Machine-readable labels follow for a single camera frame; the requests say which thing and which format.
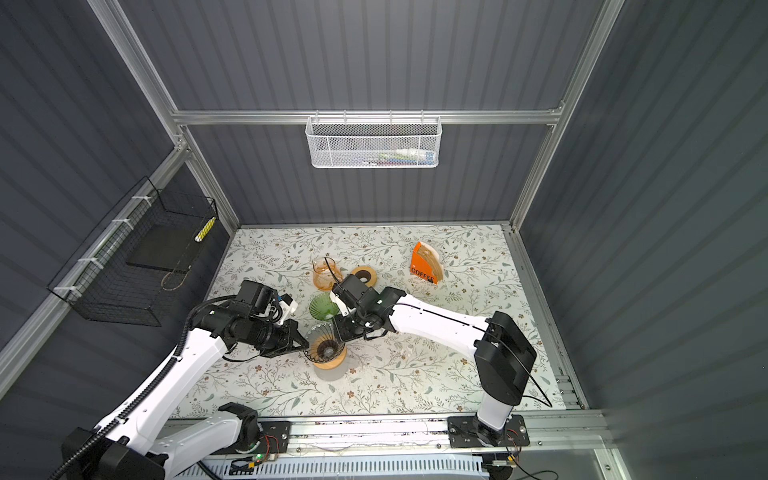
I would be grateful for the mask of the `grey clear glass dripper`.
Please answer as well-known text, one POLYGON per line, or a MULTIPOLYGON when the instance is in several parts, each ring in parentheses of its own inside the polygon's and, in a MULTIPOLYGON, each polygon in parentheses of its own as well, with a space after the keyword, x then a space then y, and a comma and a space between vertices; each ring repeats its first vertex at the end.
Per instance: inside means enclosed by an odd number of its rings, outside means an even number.
POLYGON ((346 344, 330 323, 313 327, 308 332, 307 341, 309 346, 304 356, 319 369, 336 368, 346 359, 346 344))

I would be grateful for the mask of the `orange coffee filter pack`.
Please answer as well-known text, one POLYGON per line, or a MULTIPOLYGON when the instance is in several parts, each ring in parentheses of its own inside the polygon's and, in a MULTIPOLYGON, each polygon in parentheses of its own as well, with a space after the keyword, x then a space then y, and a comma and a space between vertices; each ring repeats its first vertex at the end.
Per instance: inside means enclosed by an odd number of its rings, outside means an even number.
POLYGON ((409 271, 432 284, 438 284, 444 279, 444 270, 437 250, 424 242, 415 245, 409 271))

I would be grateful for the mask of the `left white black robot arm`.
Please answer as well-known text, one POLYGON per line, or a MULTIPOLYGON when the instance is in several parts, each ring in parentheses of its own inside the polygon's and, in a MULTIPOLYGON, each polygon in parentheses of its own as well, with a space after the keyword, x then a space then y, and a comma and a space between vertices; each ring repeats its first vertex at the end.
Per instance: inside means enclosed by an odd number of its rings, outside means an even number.
POLYGON ((281 301, 215 297, 194 307, 172 352, 115 410, 90 430, 75 429, 62 445, 59 479, 170 479, 206 456, 233 448, 264 457, 280 443, 264 432, 258 412, 229 402, 181 432, 160 432, 178 404, 234 347, 250 345, 258 356, 303 352, 309 343, 281 301))

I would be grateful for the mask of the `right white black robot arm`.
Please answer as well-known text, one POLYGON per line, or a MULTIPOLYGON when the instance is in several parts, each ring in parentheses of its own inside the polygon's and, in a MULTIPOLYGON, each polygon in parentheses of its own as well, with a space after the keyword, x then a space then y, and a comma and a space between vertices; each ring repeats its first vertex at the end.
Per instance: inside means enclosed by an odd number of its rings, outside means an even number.
POLYGON ((496 311, 471 316, 433 306, 401 289, 378 292, 354 275, 332 287, 344 341, 373 340, 376 332, 405 333, 446 346, 473 361, 483 391, 475 419, 498 434, 525 393, 538 353, 512 317, 496 311))

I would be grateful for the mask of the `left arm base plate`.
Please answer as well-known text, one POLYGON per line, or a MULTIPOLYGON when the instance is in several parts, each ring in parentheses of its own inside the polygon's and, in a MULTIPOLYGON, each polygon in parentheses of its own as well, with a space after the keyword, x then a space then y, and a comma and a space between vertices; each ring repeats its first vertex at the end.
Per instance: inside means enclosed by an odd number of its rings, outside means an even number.
POLYGON ((221 448, 214 455, 267 454, 276 455, 287 451, 292 424, 289 421, 257 422, 257 427, 247 427, 246 436, 233 445, 221 448))

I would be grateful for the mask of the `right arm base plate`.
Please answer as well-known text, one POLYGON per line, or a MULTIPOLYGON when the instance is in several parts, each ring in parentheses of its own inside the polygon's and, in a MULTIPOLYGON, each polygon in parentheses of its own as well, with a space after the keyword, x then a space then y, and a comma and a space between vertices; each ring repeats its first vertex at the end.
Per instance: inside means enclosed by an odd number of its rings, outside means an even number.
POLYGON ((510 415, 500 430, 480 422, 476 417, 451 416, 447 430, 452 448, 521 448, 530 445, 528 430, 521 415, 510 415))

